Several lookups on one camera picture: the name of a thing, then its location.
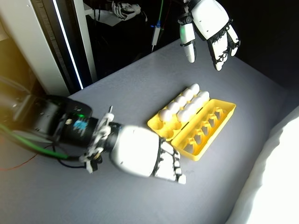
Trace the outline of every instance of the yellow egg carton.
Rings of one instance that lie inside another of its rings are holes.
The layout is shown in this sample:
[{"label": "yellow egg carton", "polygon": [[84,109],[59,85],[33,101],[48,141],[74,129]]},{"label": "yellow egg carton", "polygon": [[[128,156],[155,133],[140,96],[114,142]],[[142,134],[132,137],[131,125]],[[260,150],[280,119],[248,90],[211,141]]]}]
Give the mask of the yellow egg carton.
[{"label": "yellow egg carton", "polygon": [[233,103],[211,99],[171,141],[172,146],[182,155],[198,161],[233,115],[235,108]]},{"label": "yellow egg carton", "polygon": [[151,130],[156,132],[160,137],[165,138],[166,141],[171,141],[183,129],[183,127],[195,116],[195,114],[192,115],[190,117],[189,121],[187,121],[187,122],[179,122],[177,115],[173,114],[171,120],[167,122],[167,121],[160,120],[159,112],[148,121],[148,126],[151,128]]}]

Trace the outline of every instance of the white egg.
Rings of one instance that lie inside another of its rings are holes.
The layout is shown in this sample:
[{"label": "white egg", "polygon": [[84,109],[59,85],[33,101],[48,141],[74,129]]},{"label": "white egg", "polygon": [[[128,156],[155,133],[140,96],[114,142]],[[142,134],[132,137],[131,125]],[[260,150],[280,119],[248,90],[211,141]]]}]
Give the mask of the white egg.
[{"label": "white egg", "polygon": [[175,101],[179,104],[179,106],[185,106],[187,103],[187,99],[184,96],[178,96]]},{"label": "white egg", "polygon": [[161,110],[159,113],[159,118],[161,121],[170,121],[172,118],[172,113],[168,109]]},{"label": "white egg", "polygon": [[192,99],[191,101],[193,104],[195,104],[196,106],[196,109],[198,108],[202,108],[204,102],[205,102],[205,99],[203,97],[195,97]]},{"label": "white egg", "polygon": [[189,89],[193,91],[194,95],[197,95],[199,92],[199,85],[197,83],[194,83],[189,87]]},{"label": "white egg", "polygon": [[185,110],[185,111],[189,111],[189,113],[190,113],[191,115],[192,115],[192,114],[195,114],[196,109],[197,109],[197,106],[196,106],[194,103],[187,104],[187,105],[184,107],[184,110]]},{"label": "white egg", "polygon": [[175,114],[179,111],[179,104],[178,102],[170,102],[168,105],[167,105],[167,109],[169,109],[171,111],[172,114]]},{"label": "white egg", "polygon": [[193,91],[190,89],[185,89],[182,95],[186,97],[187,100],[191,100],[194,96]]},{"label": "white egg", "polygon": [[207,101],[210,98],[210,93],[208,91],[201,91],[197,97],[203,97],[203,99]]},{"label": "white egg", "polygon": [[179,111],[177,114],[179,122],[187,122],[190,116],[191,116],[190,112],[186,110]]}]

